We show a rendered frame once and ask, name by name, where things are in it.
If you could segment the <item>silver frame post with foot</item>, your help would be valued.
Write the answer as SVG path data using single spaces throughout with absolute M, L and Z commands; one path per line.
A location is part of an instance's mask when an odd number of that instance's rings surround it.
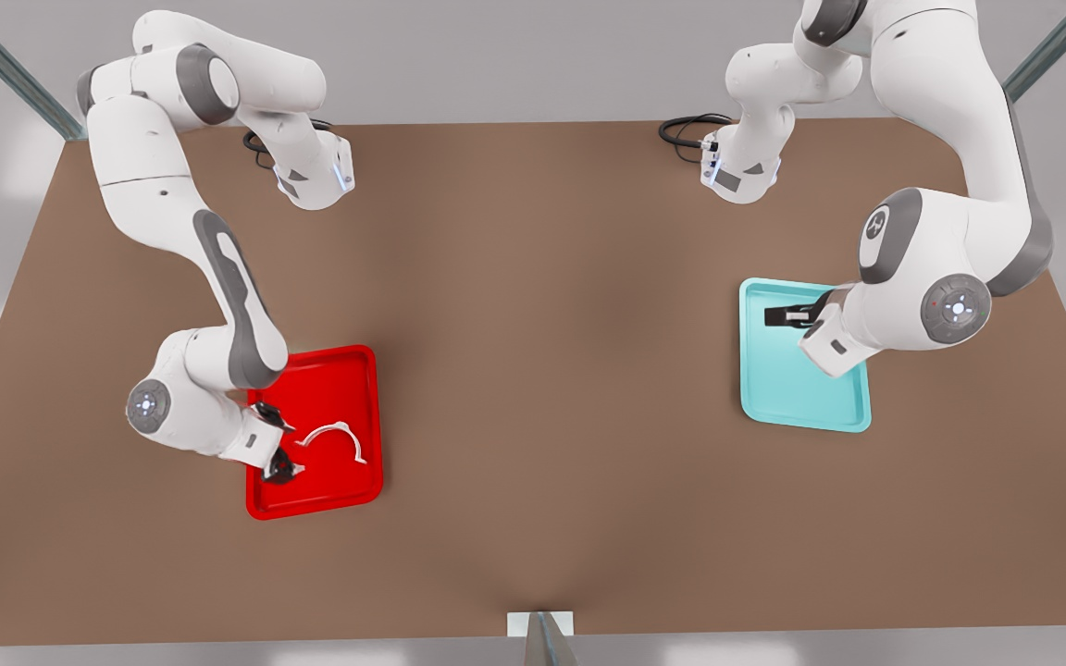
M 508 637 L 524 639 L 522 666 L 579 666 L 567 637 L 575 635 L 574 611 L 508 612 Z

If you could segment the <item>white drainage pipe clamp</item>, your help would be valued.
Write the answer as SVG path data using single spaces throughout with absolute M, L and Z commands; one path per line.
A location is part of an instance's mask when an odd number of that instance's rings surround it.
M 295 441 L 295 444 L 296 446 L 310 446 L 310 444 L 314 443 L 320 436 L 327 433 L 343 433 L 346 435 L 354 446 L 353 460 L 355 460 L 355 462 L 367 465 L 367 459 L 364 458 L 364 446 L 361 446 L 359 438 L 356 437 L 356 434 L 353 433 L 352 428 L 344 421 L 337 421 L 328 423 L 328 425 L 314 427 L 313 431 L 310 431 L 310 433 L 305 435 L 304 438 L 300 439 L 300 441 Z

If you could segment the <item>red plastic tray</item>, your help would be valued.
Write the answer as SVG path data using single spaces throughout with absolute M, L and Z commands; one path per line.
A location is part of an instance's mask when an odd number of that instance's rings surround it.
M 344 509 L 376 500 L 384 485 L 379 441 L 376 357 L 364 345 L 291 354 L 282 376 L 266 389 L 251 389 L 248 403 L 276 406 L 295 427 L 282 446 L 305 469 L 285 485 L 246 473 L 246 510 L 257 520 Z M 367 465 L 353 460 L 343 433 L 327 433 L 310 446 L 296 446 L 314 427 L 348 423 L 364 446 Z

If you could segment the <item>teal plastic tray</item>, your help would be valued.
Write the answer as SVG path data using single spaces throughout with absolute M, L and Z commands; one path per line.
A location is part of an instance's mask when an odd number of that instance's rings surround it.
M 740 400 L 753 420 L 862 433 L 872 422 L 866 366 L 833 378 L 800 350 L 804 330 L 768 327 L 764 311 L 820 298 L 829 285 L 748 278 L 739 288 Z

